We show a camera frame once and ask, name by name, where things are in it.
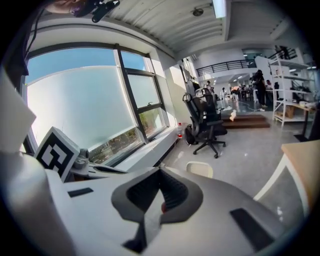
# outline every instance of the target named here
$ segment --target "white table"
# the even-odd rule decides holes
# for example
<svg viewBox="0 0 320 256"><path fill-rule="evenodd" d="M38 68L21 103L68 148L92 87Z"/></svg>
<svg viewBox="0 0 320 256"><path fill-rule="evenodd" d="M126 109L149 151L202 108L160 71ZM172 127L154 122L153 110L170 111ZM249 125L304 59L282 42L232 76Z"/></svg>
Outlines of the white table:
<svg viewBox="0 0 320 256"><path fill-rule="evenodd" d="M319 194L320 140L283 144L281 149L284 153L281 161L253 199L259 200L265 195L287 167L299 192L304 216L307 216Z"/></svg>

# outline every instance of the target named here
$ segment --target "water bottle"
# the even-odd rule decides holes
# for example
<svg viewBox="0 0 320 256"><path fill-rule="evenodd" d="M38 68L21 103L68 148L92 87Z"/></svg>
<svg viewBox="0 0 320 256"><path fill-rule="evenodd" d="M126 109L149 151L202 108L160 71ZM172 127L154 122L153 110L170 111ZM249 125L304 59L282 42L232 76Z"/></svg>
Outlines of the water bottle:
<svg viewBox="0 0 320 256"><path fill-rule="evenodd" d="M178 123L178 139L182 139L182 125Z"/></svg>

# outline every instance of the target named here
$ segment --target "wooden platform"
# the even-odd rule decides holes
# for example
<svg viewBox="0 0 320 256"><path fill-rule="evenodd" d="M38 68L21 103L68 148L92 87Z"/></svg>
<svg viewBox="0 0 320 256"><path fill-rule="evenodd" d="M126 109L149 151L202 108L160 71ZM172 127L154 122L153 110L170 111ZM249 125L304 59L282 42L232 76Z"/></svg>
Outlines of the wooden platform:
<svg viewBox="0 0 320 256"><path fill-rule="evenodd" d="M237 115L234 121L231 121L230 116L223 116L223 126L226 129L244 129L244 128L269 128L270 124L266 117L261 114Z"/></svg>

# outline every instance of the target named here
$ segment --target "white wall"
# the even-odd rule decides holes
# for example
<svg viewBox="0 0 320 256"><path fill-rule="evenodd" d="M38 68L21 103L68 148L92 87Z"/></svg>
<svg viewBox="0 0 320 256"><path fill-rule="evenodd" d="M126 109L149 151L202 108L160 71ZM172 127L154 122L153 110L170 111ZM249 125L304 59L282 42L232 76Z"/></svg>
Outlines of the white wall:
<svg viewBox="0 0 320 256"><path fill-rule="evenodd" d="M182 101L187 90L179 65L173 58L158 49L150 52L150 57L170 125L174 126L176 123L189 124L190 114Z"/></svg>
<svg viewBox="0 0 320 256"><path fill-rule="evenodd" d="M241 48L231 48L227 50L212 51L206 50L197 55L197 60L193 63L195 69L222 63L245 60Z"/></svg>

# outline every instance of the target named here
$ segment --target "windowsill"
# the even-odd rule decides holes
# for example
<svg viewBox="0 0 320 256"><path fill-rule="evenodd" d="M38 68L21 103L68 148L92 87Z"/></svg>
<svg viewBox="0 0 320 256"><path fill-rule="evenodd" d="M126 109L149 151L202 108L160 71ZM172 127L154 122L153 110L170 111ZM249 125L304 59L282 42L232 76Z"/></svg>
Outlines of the windowsill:
<svg viewBox="0 0 320 256"><path fill-rule="evenodd" d="M127 157L115 168L133 172L138 169L153 166L171 147L177 139L176 127L168 127L154 137L148 144L139 148L132 155Z"/></svg>

